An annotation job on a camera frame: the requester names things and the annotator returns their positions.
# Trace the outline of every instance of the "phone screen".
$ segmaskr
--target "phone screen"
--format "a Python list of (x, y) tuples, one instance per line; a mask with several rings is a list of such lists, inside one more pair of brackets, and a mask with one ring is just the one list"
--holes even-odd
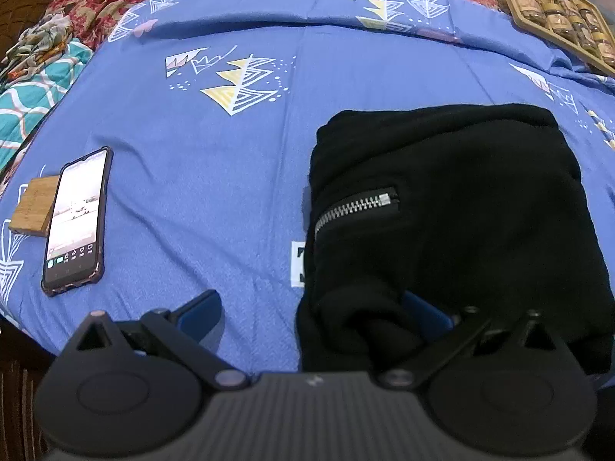
[(60, 176), (49, 228), (44, 280), (57, 282), (92, 271), (107, 151), (67, 166)]

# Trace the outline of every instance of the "silver zipper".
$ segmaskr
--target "silver zipper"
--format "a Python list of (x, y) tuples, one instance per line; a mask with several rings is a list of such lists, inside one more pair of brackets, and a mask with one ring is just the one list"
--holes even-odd
[(350, 197), (348, 198), (348, 201), (327, 209), (316, 222), (316, 226), (314, 228), (314, 239), (316, 239), (316, 236), (322, 227), (330, 224), (338, 218), (360, 213), (362, 211), (368, 211), (370, 209), (390, 206), (391, 204), (397, 202), (397, 195), (394, 193), (393, 189), (386, 192), (374, 191), (373, 195), (369, 195), (369, 192), (365, 192), (362, 193), (362, 195), (365, 195), (365, 197), (357, 199)]

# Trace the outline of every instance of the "phone case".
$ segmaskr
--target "phone case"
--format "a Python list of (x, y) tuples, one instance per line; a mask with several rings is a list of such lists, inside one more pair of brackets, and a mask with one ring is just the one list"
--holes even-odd
[[(70, 161), (70, 163), (65, 164), (60, 170), (60, 181), (62, 181), (61, 180), (62, 174), (64, 173), (64, 170), (67, 167), (71, 166), (72, 164), (77, 163), (78, 161), (83, 161), (87, 159), (88, 157), (96, 154), (97, 152), (101, 152), (102, 150), (107, 151), (107, 157), (105, 159), (105, 169), (103, 171), (103, 179), (100, 184), (100, 202), (98, 204), (98, 218), (96, 220), (96, 259), (95, 259), (95, 264), (94, 264), (94, 270), (93, 272), (91, 272), (90, 275), (88, 275), (87, 277), (83, 279), (70, 281), (66, 283), (65, 285), (57, 287), (57, 288), (48, 288), (47, 286), (45, 286), (44, 272), (45, 272), (45, 263), (46, 263), (46, 258), (47, 258), (47, 248), (49, 246), (49, 237), (47, 236), (47, 241), (45, 242), (44, 259), (43, 259), (43, 274), (42, 274), (42, 279), (41, 279), (41, 289), (43, 292), (45, 292), (45, 294), (47, 294), (47, 296), (56, 296), (57, 294), (68, 291), (69, 289), (79, 288), (79, 286), (83, 286), (89, 283), (97, 283), (105, 272), (105, 263), (103, 261), (104, 260), (103, 258), (104, 244), (103, 243), (105, 240), (105, 212), (106, 212), (106, 205), (107, 205), (107, 183), (109, 182), (109, 173), (111, 171), (111, 161), (113, 160), (113, 149), (111, 149), (111, 147), (109, 146), (102, 146), (100, 149), (96, 149), (95, 151), (90, 152), (89, 154), (86, 154), (85, 156), (79, 159)], [(55, 196), (53, 197), (52, 209), (55, 208), (55, 201), (58, 198), (59, 188), (60, 188), (60, 184), (58, 182), (58, 189), (56, 189)]]

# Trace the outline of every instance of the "ridged gray surface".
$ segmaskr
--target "ridged gray surface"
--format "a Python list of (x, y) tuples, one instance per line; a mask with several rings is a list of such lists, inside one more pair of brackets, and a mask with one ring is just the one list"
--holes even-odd
[[(86, 458), (54, 452), (48, 459)], [(216, 396), (173, 443), (130, 459), (513, 461), (459, 444), (433, 424), (416, 396), (382, 390), (362, 372), (265, 374), (249, 390)], [(587, 461), (576, 451), (533, 459)]]

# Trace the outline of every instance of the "smartphone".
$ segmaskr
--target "smartphone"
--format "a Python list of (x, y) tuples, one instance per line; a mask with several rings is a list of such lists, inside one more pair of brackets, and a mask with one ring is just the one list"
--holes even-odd
[(103, 276), (107, 181), (113, 151), (97, 151), (60, 172), (42, 271), (42, 290), (55, 296)]

